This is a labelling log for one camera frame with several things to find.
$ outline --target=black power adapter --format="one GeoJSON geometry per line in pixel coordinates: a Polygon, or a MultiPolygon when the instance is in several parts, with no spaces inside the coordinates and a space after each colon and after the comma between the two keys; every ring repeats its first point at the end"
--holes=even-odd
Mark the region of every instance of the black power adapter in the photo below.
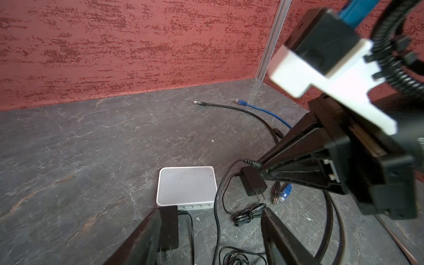
{"type": "Polygon", "coordinates": [[[251,197],[265,192],[268,186],[256,168],[252,166],[242,167],[240,172],[242,173],[240,180],[247,196],[251,197]]]}
{"type": "Polygon", "coordinates": [[[178,248],[178,208],[165,206],[158,208],[162,225],[159,234],[158,252],[178,248]]]}

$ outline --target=white bracket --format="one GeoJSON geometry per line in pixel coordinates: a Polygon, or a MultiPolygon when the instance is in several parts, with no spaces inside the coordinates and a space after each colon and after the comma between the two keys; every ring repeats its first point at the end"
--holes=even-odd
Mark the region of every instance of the white bracket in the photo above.
{"type": "Polygon", "coordinates": [[[270,79],[295,98],[315,86],[344,106],[377,125],[387,135],[397,133],[397,122],[374,106],[368,92],[385,82],[372,75],[380,72],[377,62],[367,63],[373,42],[361,39],[325,76],[293,51],[282,46],[268,65],[270,79]]]}

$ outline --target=red textured wall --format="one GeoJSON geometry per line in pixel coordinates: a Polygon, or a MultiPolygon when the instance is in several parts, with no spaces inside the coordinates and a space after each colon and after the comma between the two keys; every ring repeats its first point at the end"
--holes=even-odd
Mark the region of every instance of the red textured wall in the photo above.
{"type": "Polygon", "coordinates": [[[278,0],[0,3],[0,110],[253,78],[278,0]]]}
{"type": "MultiPolygon", "coordinates": [[[[380,14],[386,8],[390,0],[381,0],[380,3],[374,8],[374,10],[366,17],[366,19],[362,22],[362,24],[357,28],[357,32],[364,38],[369,38],[371,34],[371,30],[377,21],[380,14]]],[[[288,36],[291,34],[293,29],[296,27],[300,19],[306,13],[306,11],[310,8],[316,7],[330,7],[335,10],[340,10],[346,0],[329,0],[329,1],[310,1],[310,0],[292,0],[292,4],[289,9],[289,13],[287,14],[286,21],[284,22],[283,29],[281,31],[280,37],[278,39],[276,49],[274,52],[280,48],[288,36]]],[[[424,55],[424,4],[421,3],[415,10],[411,12],[408,17],[407,23],[405,25],[404,31],[410,35],[413,39],[410,44],[410,48],[414,49],[418,56],[423,60],[424,55]]],[[[269,78],[265,77],[265,83],[271,85],[275,89],[282,92],[280,88],[274,85],[269,78]]],[[[383,98],[387,95],[393,94],[394,90],[387,84],[382,84],[380,86],[375,87],[369,92],[369,97],[371,100],[376,100],[383,98]]],[[[302,105],[304,108],[308,108],[307,102],[311,99],[318,97],[321,94],[321,91],[312,87],[310,88],[301,98],[292,98],[295,102],[302,105]]]]}

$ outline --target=black cable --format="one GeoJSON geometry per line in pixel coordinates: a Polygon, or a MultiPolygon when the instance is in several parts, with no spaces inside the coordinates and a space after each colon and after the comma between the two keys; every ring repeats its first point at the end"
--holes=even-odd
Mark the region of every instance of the black cable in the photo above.
{"type": "Polygon", "coordinates": [[[178,215],[188,215],[190,217],[190,243],[191,243],[191,264],[194,265],[194,232],[193,232],[193,218],[187,211],[178,211],[178,215]]]}
{"type": "Polygon", "coordinates": [[[325,252],[327,251],[328,244],[330,243],[331,233],[333,231],[333,206],[331,204],[331,198],[327,191],[323,191],[325,203],[327,207],[327,220],[324,229],[324,235],[322,237],[321,244],[315,254],[315,258],[321,262],[324,257],[325,252]]]}
{"type": "Polygon", "coordinates": [[[347,249],[347,232],[346,228],[344,226],[343,218],[340,214],[340,210],[337,208],[336,203],[334,202],[333,198],[330,196],[331,203],[334,206],[334,209],[336,210],[337,220],[339,223],[339,247],[337,248],[336,256],[334,257],[332,265],[341,265],[344,264],[344,258],[346,254],[347,249]]]}
{"type": "Polygon", "coordinates": [[[219,193],[222,191],[223,185],[226,181],[226,178],[228,176],[228,173],[230,172],[230,170],[233,168],[233,166],[238,163],[238,162],[243,162],[243,159],[239,159],[237,161],[235,161],[230,168],[227,170],[227,172],[224,174],[224,177],[222,177],[221,183],[219,184],[218,190],[216,191],[216,195],[215,195],[215,201],[214,201],[214,205],[213,205],[213,214],[215,216],[215,222],[216,222],[216,232],[217,232],[217,237],[216,237],[216,246],[215,246],[215,252],[213,254],[213,260],[212,260],[212,265],[215,265],[216,263],[216,258],[218,256],[218,248],[219,248],[219,242],[221,240],[221,227],[219,225],[219,219],[218,219],[218,213],[216,210],[216,207],[218,205],[218,200],[219,200],[219,193]]]}
{"type": "Polygon", "coordinates": [[[200,105],[200,106],[212,106],[212,107],[221,107],[221,108],[227,108],[227,109],[235,109],[244,113],[247,113],[255,118],[257,118],[260,122],[262,122],[265,127],[268,129],[268,131],[271,133],[272,135],[272,139],[274,140],[275,144],[278,143],[278,138],[277,138],[277,134],[275,133],[275,131],[272,129],[272,127],[261,117],[259,117],[258,115],[249,112],[247,110],[244,109],[240,109],[240,108],[236,108],[236,107],[231,107],[231,106],[226,106],[226,105],[218,105],[218,104],[210,104],[210,103],[206,103],[206,102],[202,102],[202,101],[195,101],[194,104],[200,105]]]}
{"type": "Polygon", "coordinates": [[[253,206],[251,209],[250,208],[246,208],[246,209],[244,209],[243,211],[241,211],[239,213],[229,212],[225,208],[224,195],[225,195],[225,192],[228,189],[228,186],[230,185],[230,181],[235,176],[240,176],[240,173],[236,173],[236,174],[232,175],[230,177],[230,179],[228,180],[227,187],[225,188],[224,192],[222,193],[222,207],[224,208],[224,211],[226,213],[228,213],[229,215],[233,215],[234,225],[235,226],[240,226],[240,225],[243,225],[245,223],[249,223],[253,218],[261,218],[262,217],[263,209],[266,207],[266,204],[264,204],[264,203],[257,204],[255,206],[253,206]]]}
{"type": "Polygon", "coordinates": [[[424,83],[402,70],[402,63],[391,54],[393,34],[419,2],[421,0],[393,0],[390,2],[374,26],[371,39],[374,42],[373,56],[380,65],[387,83],[403,94],[422,100],[424,99],[424,83]]]}
{"type": "Polygon", "coordinates": [[[219,265],[221,265],[221,252],[222,252],[222,250],[224,250],[226,248],[233,249],[234,251],[231,251],[230,253],[225,254],[224,265],[243,264],[243,262],[247,265],[248,264],[254,264],[254,263],[250,262],[248,260],[248,258],[246,257],[246,255],[244,255],[244,254],[248,254],[248,255],[252,255],[252,256],[258,256],[264,261],[265,265],[267,265],[266,259],[262,256],[262,255],[265,254],[265,252],[262,252],[262,253],[250,252],[250,251],[247,251],[247,250],[244,250],[244,249],[235,248],[235,247],[231,247],[231,246],[228,246],[228,245],[222,247],[221,250],[219,251],[219,257],[218,257],[219,258],[219,265]]]}

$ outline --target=marble tabletop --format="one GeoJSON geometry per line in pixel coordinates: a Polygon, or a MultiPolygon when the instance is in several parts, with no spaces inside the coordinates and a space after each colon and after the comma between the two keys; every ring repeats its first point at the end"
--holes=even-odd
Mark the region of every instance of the marble tabletop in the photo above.
{"type": "MultiPolygon", "coordinates": [[[[236,106],[234,98],[262,106],[291,125],[307,112],[250,79],[0,113],[0,264],[101,265],[156,207],[161,168],[210,165],[219,183],[233,161],[260,158],[274,143],[259,121],[234,110],[193,104],[202,100],[236,106]]],[[[252,111],[287,133],[274,117],[252,111]]],[[[266,203],[271,185],[268,181],[266,203]]],[[[417,192],[418,219],[385,220],[424,264],[421,182],[417,192]]],[[[361,215],[349,195],[334,198],[348,232],[348,264],[408,264],[374,217],[361,215]]],[[[246,196],[239,178],[231,181],[225,195],[229,209],[255,201],[246,196]]],[[[326,219],[322,193],[294,185],[287,201],[270,208],[315,254],[326,219]]],[[[195,262],[211,264],[213,211],[190,213],[195,262]]],[[[263,251],[259,219],[235,227],[221,206],[218,213],[221,245],[263,251]]],[[[158,260],[190,264],[187,216],[179,216],[179,245],[158,260]]],[[[331,264],[337,246],[335,218],[322,264],[331,264]]]]}

